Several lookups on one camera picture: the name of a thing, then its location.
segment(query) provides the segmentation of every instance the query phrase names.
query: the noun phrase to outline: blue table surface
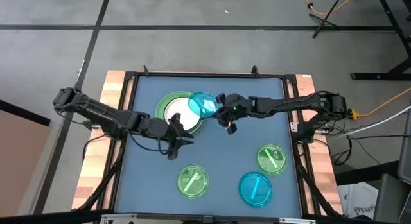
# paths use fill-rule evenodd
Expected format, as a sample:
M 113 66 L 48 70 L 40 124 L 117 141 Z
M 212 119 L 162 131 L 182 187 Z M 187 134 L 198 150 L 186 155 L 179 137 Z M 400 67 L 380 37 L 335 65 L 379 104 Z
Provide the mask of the blue table surface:
M 284 98 L 281 80 L 277 78 L 140 76 L 133 110 L 154 116 L 160 100 L 176 91 Z M 206 120 L 193 139 L 195 143 L 181 147 L 178 158 L 171 161 L 158 152 L 139 148 L 129 138 L 115 211 L 300 218 L 301 208 L 286 113 L 266 119 L 240 119 L 236 124 L 237 132 L 228 135 L 217 121 Z M 136 140 L 148 148 L 157 148 L 155 140 L 138 136 Z M 264 208 L 256 209 L 241 200 L 238 183 L 245 173 L 259 171 L 257 149 L 269 142 L 280 145 L 285 151 L 288 157 L 287 169 L 280 175 L 268 176 L 273 187 L 273 198 Z M 166 147 L 167 144 L 162 143 L 162 148 Z M 184 198 L 176 188 L 179 171 L 189 164 L 201 165 L 209 175 L 208 191 L 196 200 Z

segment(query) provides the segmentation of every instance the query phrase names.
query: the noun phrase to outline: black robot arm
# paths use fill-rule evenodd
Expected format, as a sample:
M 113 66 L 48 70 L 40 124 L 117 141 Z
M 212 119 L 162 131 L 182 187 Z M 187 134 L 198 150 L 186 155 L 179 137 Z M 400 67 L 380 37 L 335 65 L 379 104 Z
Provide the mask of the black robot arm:
M 292 130 L 297 140 L 312 143 L 314 132 L 329 121 L 339 121 L 347 117 L 345 98 L 330 92 L 316 92 L 308 96 L 288 99 L 271 99 L 239 94 L 220 94 L 216 97 L 222 106 L 212 115 L 218 123 L 227 128 L 229 134 L 237 130 L 234 122 L 244 117 L 266 118 L 278 112 L 314 110 L 317 112 L 309 121 L 300 121 Z
M 169 144 L 169 160 L 177 158 L 177 151 L 181 146 L 193 143 L 183 139 L 193 136 L 183 129 L 180 114 L 175 114 L 167 123 L 159 118 L 150 118 L 150 115 L 144 112 L 112 108 L 72 87 L 60 89 L 53 106 L 58 113 L 76 112 L 86 117 L 89 121 L 84 122 L 85 126 L 90 128 L 92 125 L 100 125 L 106 136 L 116 140 L 124 139 L 130 133 L 165 141 Z

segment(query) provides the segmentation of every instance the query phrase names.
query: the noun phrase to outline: white cable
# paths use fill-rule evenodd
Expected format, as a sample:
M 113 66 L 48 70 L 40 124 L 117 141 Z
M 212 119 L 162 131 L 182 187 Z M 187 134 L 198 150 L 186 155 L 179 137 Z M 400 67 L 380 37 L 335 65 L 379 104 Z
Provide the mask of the white cable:
M 407 111 L 407 110 L 410 109 L 410 108 L 411 108 L 411 106 L 408 106 L 407 108 L 405 108 L 405 109 L 402 110 L 401 112 L 398 112 L 397 114 L 393 115 L 392 117 L 386 118 L 386 119 L 383 120 L 383 121 L 380 121 L 380 122 L 378 122 L 378 123 L 376 123 L 376 124 L 373 124 L 373 125 L 370 125 L 370 126 L 361 128 L 361 129 L 359 129 L 359 130 L 354 130 L 354 131 L 352 131 L 352 132 L 349 132 L 348 134 L 339 135 L 338 137 L 335 137 L 335 139 L 338 139 L 338 138 L 340 138 L 340 137 L 345 137 L 345 136 L 347 136 L 347 135 L 355 134 L 355 133 L 357 133 L 357 132 L 361 132 L 361 131 L 364 131 L 364 130 L 366 130 L 366 129 L 369 129 L 369 128 L 375 127 L 375 126 L 377 126 L 377 125 L 380 125 L 380 124 L 382 124 L 382 123 L 385 123 L 385 122 L 391 120 L 392 118 L 397 117 L 398 115 L 402 114 L 403 112 Z

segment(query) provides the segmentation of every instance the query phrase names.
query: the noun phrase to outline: wooden board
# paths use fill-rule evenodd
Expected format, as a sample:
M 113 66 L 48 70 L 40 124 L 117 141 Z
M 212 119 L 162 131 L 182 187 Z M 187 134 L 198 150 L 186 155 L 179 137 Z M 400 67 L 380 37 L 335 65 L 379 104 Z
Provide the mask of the wooden board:
M 118 107 L 121 89 L 123 86 L 125 71 L 108 71 L 101 93 L 100 101 L 114 108 Z M 314 84 L 311 76 L 297 75 L 297 86 L 300 96 L 305 96 L 315 92 Z M 129 83 L 127 87 L 126 100 L 124 108 L 128 107 L 130 99 L 132 84 Z M 302 111 L 304 120 L 307 121 L 315 115 L 314 111 L 304 110 Z M 297 113 L 293 113 L 295 120 L 297 119 Z M 101 130 L 93 130 L 90 138 L 101 135 Z M 326 142 L 326 138 L 323 135 L 315 134 L 315 138 Z M 86 199 L 92 194 L 98 184 L 101 182 L 105 162 L 108 155 L 110 139 L 103 137 L 94 142 L 91 142 L 87 148 L 85 154 L 85 160 L 83 168 L 80 173 L 77 190 L 74 195 L 72 208 L 81 206 Z M 329 157 L 327 146 L 321 142 L 314 142 L 310 144 L 311 163 L 313 165 L 315 183 L 326 200 L 333 206 L 333 208 L 342 214 L 342 207 L 340 204 L 340 197 L 338 195 L 337 184 L 335 182 L 333 166 Z M 109 206 L 108 200 L 110 198 L 109 191 L 112 187 L 110 183 L 103 203 L 103 208 Z M 305 185 L 307 205 L 310 214 L 314 213 L 313 202 L 311 199 L 311 192 L 307 185 Z

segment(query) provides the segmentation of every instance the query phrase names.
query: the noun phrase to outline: white plate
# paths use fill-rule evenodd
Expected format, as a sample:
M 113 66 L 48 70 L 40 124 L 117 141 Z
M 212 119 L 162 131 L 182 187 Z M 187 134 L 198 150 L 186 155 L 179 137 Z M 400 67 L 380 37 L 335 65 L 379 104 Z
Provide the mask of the white plate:
M 192 129 L 200 121 L 200 116 L 191 111 L 188 100 L 189 98 L 176 98 L 168 103 L 164 111 L 164 120 L 168 123 L 168 119 L 179 113 L 181 114 L 180 123 L 184 130 Z

